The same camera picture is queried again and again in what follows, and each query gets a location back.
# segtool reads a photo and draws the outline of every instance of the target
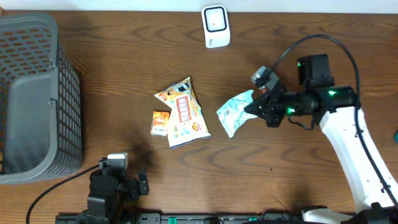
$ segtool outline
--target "white device with black-framed screen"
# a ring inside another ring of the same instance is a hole
[[[208,6],[201,11],[206,47],[223,47],[229,44],[229,31],[226,8],[222,5]]]

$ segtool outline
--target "light blue package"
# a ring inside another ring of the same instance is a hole
[[[218,119],[220,119],[230,138],[234,136],[235,131],[248,119],[257,118],[256,115],[244,112],[244,107],[253,102],[251,98],[252,93],[253,90],[248,90],[233,97],[217,111]]]

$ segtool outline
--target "snack bag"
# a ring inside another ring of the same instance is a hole
[[[151,135],[167,135],[167,125],[169,124],[169,112],[157,112],[154,111],[154,117],[152,118],[152,127],[150,129]]]
[[[232,97],[220,109],[218,109],[218,119],[220,119],[228,136],[231,138],[234,133],[248,119],[257,118],[256,115],[244,112],[244,107],[253,102],[251,95],[253,90],[245,91],[238,96]]]
[[[192,90],[190,77],[173,84],[155,97],[172,109],[167,127],[170,148],[211,136]]]

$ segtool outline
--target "white background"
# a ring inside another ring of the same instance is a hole
[[[189,11],[224,5],[229,12],[398,13],[398,0],[0,0],[3,9]]]

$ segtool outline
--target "plastic basket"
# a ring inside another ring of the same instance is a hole
[[[80,79],[51,16],[0,17],[0,97],[0,184],[54,179],[80,168]]]

